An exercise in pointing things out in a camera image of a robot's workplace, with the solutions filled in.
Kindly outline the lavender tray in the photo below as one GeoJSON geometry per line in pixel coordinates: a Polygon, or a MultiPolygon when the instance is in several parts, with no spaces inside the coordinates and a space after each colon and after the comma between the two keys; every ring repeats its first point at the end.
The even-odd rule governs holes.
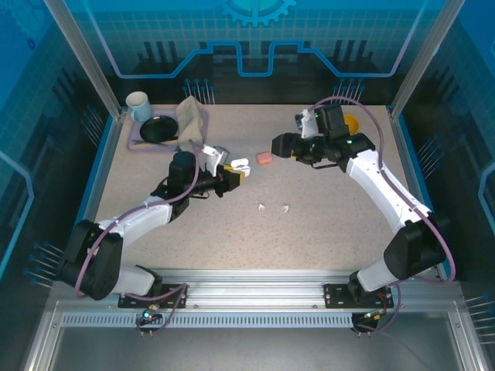
{"type": "MultiPolygon", "coordinates": [[[[207,139],[208,128],[209,128],[209,114],[205,110],[200,111],[201,117],[203,119],[203,128],[201,129],[201,133],[203,135],[203,140],[207,139]]],[[[129,151],[135,152],[171,152],[176,151],[178,149],[175,141],[164,142],[163,145],[145,145],[140,144],[140,141],[143,141],[140,132],[140,127],[142,123],[139,121],[132,121],[130,126],[130,134],[127,139],[127,149],[129,151]]]]}

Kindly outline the aluminium frame rail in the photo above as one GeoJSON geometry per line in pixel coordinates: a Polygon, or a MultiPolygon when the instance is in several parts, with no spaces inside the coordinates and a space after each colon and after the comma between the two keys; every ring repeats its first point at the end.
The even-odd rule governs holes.
{"type": "MultiPolygon", "coordinates": [[[[324,284],[345,284],[349,270],[161,269],[167,284],[188,284],[189,311],[322,311],[324,284]]],[[[413,278],[399,284],[401,310],[444,312],[465,308],[454,282],[434,285],[413,278]]]]}

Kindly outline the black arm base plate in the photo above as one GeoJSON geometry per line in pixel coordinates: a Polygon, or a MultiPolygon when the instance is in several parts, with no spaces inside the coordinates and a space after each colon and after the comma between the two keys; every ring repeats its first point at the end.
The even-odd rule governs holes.
{"type": "Polygon", "coordinates": [[[394,299],[390,288],[364,291],[351,284],[324,284],[323,299],[327,309],[393,308],[394,299]]]}
{"type": "Polygon", "coordinates": [[[186,307],[188,285],[162,284],[157,292],[151,295],[138,296],[135,294],[122,294],[118,298],[118,307],[124,309],[145,309],[156,306],[159,309],[172,309],[186,307]]]}

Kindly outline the beige cloth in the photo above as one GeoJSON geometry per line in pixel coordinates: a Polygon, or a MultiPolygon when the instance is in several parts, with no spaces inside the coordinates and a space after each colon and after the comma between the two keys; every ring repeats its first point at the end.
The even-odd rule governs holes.
{"type": "Polygon", "coordinates": [[[180,145],[188,144],[189,141],[203,142],[202,108],[203,105],[194,96],[187,97],[177,106],[177,141],[180,145]]]}

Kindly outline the aluminium frame post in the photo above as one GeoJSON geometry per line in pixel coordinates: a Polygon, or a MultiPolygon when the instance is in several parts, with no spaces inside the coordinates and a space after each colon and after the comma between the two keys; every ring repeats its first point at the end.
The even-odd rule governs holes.
{"type": "Polygon", "coordinates": [[[395,98],[391,104],[390,118],[396,121],[404,110],[408,100],[411,98],[423,77],[428,65],[438,52],[444,38],[450,27],[456,20],[461,8],[466,0],[445,0],[445,4],[440,10],[435,22],[433,23],[422,47],[418,51],[411,68],[406,74],[401,86],[398,89],[395,98]]]}
{"type": "Polygon", "coordinates": [[[108,113],[119,120],[121,105],[64,0],[43,0],[108,113]]]}

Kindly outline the black plate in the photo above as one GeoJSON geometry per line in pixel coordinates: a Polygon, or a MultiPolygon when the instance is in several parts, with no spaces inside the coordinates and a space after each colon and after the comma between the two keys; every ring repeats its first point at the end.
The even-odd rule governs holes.
{"type": "Polygon", "coordinates": [[[178,130],[179,125],[174,118],[159,115],[145,121],[140,127],[139,134],[145,142],[161,143],[176,140],[178,130]]]}

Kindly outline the white earbud charging case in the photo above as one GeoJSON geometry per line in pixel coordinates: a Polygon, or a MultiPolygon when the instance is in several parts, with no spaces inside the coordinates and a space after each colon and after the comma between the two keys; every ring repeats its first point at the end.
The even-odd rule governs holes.
{"type": "Polygon", "coordinates": [[[234,171],[243,172],[245,177],[251,174],[251,167],[247,158],[239,158],[230,162],[230,166],[234,171]]]}

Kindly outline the light blue mug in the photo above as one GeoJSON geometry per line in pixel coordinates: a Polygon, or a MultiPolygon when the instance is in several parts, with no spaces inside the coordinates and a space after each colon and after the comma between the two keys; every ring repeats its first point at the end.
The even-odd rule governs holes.
{"type": "Polygon", "coordinates": [[[143,91],[135,91],[125,98],[131,118],[137,122],[145,122],[152,117],[152,107],[148,95],[143,91]]]}

